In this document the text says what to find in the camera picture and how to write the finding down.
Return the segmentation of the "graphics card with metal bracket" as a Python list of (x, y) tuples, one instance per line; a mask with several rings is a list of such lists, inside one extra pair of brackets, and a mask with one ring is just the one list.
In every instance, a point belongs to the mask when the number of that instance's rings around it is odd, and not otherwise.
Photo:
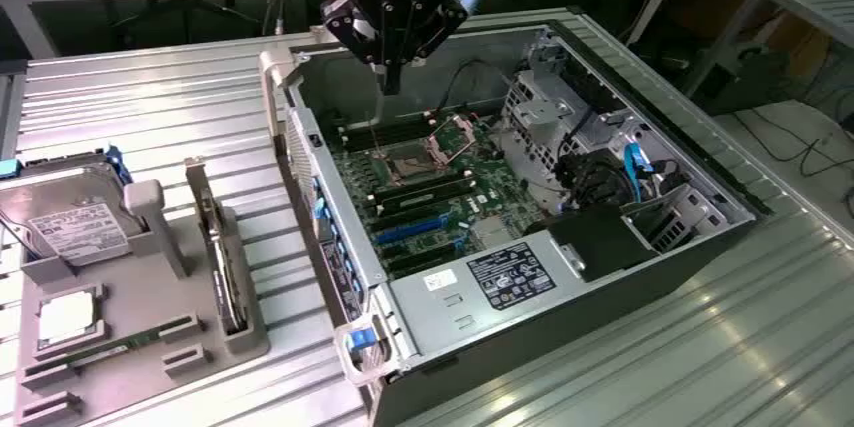
[(217, 202), (200, 157), (184, 159), (185, 178), (194, 199), (198, 229), (210, 267), (214, 305), (220, 324), (226, 334), (237, 334), (248, 328), (245, 308), (234, 276), (234, 255), (229, 252), (226, 237), (230, 234), (222, 207)]

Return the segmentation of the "thin locking lever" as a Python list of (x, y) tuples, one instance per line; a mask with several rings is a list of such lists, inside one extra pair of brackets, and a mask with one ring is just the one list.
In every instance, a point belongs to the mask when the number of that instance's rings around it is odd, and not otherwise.
[(366, 126), (368, 126), (368, 131), (370, 134), (370, 139), (373, 142), (373, 157), (377, 159), (384, 159), (385, 158), (385, 153), (381, 149), (380, 143), (378, 143), (378, 138), (377, 138), (377, 134), (376, 134), (376, 130), (374, 130), (374, 126), (381, 122), (381, 112), (380, 110), (376, 110), (373, 117), (368, 120)]

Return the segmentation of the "metal socket cover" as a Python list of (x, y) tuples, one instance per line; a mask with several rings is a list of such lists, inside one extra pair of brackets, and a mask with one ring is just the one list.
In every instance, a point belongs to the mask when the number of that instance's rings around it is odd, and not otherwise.
[(433, 160), (447, 166), (475, 141), (472, 123), (459, 114), (453, 114), (426, 137), (425, 147)]

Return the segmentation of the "black office chair base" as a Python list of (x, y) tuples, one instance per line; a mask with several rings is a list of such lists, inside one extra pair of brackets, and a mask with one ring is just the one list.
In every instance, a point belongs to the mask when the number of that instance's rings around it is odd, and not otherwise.
[(257, 36), (262, 33), (262, 24), (236, 9), (236, 0), (144, 0), (142, 8), (126, 17), (118, 16), (117, 0), (102, 0), (108, 30), (117, 49), (128, 50), (136, 47), (130, 29), (145, 22), (153, 22), (170, 14), (180, 18), (178, 32), (185, 43), (193, 42), (193, 14), (204, 12), (221, 20), (234, 22), (246, 27), (249, 33)]

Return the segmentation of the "silver metal drive cage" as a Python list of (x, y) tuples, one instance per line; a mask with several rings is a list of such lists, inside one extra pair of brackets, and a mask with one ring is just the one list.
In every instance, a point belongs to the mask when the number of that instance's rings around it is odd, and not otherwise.
[(557, 33), (537, 33), (517, 64), (496, 145), (533, 198), (553, 213), (643, 199), (627, 173), (621, 128), (633, 111)]

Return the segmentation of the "green motherboard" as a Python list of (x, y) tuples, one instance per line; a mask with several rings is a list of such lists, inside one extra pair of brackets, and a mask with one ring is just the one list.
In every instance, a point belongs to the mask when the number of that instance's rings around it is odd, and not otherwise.
[[(433, 160), (436, 167), (433, 173), (414, 177), (400, 184), (390, 181), (384, 159), (373, 157), (373, 148), (357, 152), (344, 150), (341, 142), (346, 141), (346, 138), (341, 136), (342, 131), (337, 130), (337, 139), (332, 147), (334, 165), (354, 203), (356, 213), (380, 266), (392, 279), (397, 278), (386, 270), (388, 263), (402, 257), (386, 261), (378, 257), (381, 245), (374, 243), (374, 237), (382, 231), (447, 213), (447, 226), (425, 233), (443, 232), (452, 235), (455, 239), (465, 239), (464, 251), (457, 252), (455, 258), (459, 259), (488, 248), (480, 244), (471, 231), (471, 226), (477, 220), (497, 216), (509, 227), (516, 239), (527, 226), (547, 216), (544, 204), (528, 192), (525, 183), (519, 179), (496, 145), (495, 136), (499, 129), (491, 127), (473, 113), (448, 113), (441, 117), (432, 115), (430, 119), (425, 119), (432, 127), (429, 134), (453, 114), (459, 114), (472, 123), (476, 135), (473, 145), (447, 166)], [(426, 137), (382, 146), (381, 149), (385, 155), (389, 149), (408, 144), (420, 144), (426, 149)], [(388, 194), (405, 193), (420, 187), (461, 179), (471, 180), (473, 187), (471, 193), (392, 215), (376, 214), (374, 195), (384, 198)]]

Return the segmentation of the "silver chipset heatsink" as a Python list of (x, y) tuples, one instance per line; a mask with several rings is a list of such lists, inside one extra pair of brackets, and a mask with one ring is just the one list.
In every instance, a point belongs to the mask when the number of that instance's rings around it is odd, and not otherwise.
[(497, 216), (477, 220), (471, 226), (471, 231), (484, 247), (500, 245), (513, 240), (509, 227)]

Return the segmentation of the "long black expansion slot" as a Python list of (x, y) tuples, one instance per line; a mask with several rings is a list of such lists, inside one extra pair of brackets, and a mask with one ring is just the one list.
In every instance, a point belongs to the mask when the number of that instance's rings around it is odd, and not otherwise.
[(441, 247), (455, 241), (455, 237), (447, 233), (424, 233), (378, 247), (378, 257), (386, 261), (398, 257), (414, 255), (433, 248)]
[(386, 270), (394, 277), (402, 277), (440, 265), (457, 257), (457, 247), (449, 243), (388, 263)]

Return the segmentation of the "black box device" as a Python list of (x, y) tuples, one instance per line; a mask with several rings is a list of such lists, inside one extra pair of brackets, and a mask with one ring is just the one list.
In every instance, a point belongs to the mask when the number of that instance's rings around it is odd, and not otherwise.
[(740, 47), (713, 64), (691, 98), (709, 116), (761, 106), (781, 89), (787, 68), (783, 52)]

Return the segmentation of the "silver disk bay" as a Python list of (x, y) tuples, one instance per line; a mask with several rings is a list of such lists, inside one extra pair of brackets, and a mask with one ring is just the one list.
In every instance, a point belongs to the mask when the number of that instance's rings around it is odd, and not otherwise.
[(659, 254), (703, 242), (756, 220), (748, 209), (723, 196), (704, 195), (689, 184), (651, 200), (625, 204), (620, 213), (644, 245)]

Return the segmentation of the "silver hard disk drive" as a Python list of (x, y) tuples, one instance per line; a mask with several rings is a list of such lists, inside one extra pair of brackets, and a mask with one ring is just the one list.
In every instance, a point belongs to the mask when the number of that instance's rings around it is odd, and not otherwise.
[(146, 230), (125, 207), (125, 185), (104, 164), (0, 181), (0, 225), (37, 260), (81, 267), (120, 257)]

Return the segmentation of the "silver power supply unit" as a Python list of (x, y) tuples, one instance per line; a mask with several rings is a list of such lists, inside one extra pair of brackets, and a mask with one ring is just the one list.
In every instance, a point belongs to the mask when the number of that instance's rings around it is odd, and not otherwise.
[(585, 263), (545, 231), (390, 283), (401, 320), (425, 358), (453, 352), (588, 291)]

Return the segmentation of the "grey plastic parts rack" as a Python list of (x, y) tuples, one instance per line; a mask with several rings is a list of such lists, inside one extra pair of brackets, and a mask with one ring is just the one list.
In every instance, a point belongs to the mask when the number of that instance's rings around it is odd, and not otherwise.
[[(14, 427), (76, 427), (269, 350), (233, 211), (220, 203), (248, 328), (229, 335), (214, 305), (196, 211), (168, 219), (162, 190), (152, 180), (125, 186), (124, 204), (146, 225), (129, 239), (126, 254), (81, 267), (57, 257), (21, 265)], [(96, 354), (46, 369), (30, 367), (42, 351), (36, 345), (40, 303), (77, 291), (90, 291), (96, 298), (96, 323), (84, 335), (104, 328), (110, 338), (158, 325), (168, 329), (157, 343), (140, 349)]]

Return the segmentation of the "open black PC case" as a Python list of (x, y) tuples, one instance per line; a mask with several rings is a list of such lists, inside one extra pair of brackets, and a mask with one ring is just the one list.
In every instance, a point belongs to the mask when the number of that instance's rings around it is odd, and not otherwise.
[[(472, 345), (436, 357), (414, 350), (390, 283), (354, 209), (332, 157), (338, 127), (381, 117), (426, 111), (473, 113), (500, 130), (501, 109), (527, 47), (543, 30), (565, 39), (633, 111), (621, 128), (627, 173), (640, 183), (640, 203), (689, 184), (723, 196), (756, 220), (609, 275), (584, 281), (588, 291), (545, 313)], [(656, 350), (652, 333), (615, 347), (621, 336), (659, 314), (700, 270), (741, 240), (763, 217), (764, 205), (713, 159), (701, 137), (715, 128), (691, 102), (585, 17), (488, 25), (467, 29), (441, 47), (426, 66), (408, 72), (397, 96), (382, 96), (368, 71), (334, 45), (281, 45), (261, 55), (261, 78), (270, 127), (294, 200), (309, 259), (320, 276), (334, 328), (374, 314), (388, 334), (397, 369), (356, 387), (374, 427), (426, 423), (465, 425), (472, 413), (497, 412), (543, 397), (551, 389), (591, 379), (613, 361)], [(312, 216), (314, 199), (329, 216)], [(342, 241), (345, 255), (333, 242)], [(342, 265), (348, 258), (354, 276)], [(364, 290), (362, 301), (350, 280)]]

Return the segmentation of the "silver CPU chip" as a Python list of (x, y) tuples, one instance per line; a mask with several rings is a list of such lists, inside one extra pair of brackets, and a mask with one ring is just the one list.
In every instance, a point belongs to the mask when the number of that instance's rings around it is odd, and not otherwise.
[(96, 298), (90, 291), (77, 291), (40, 303), (37, 349), (60, 344), (86, 334), (96, 323)]

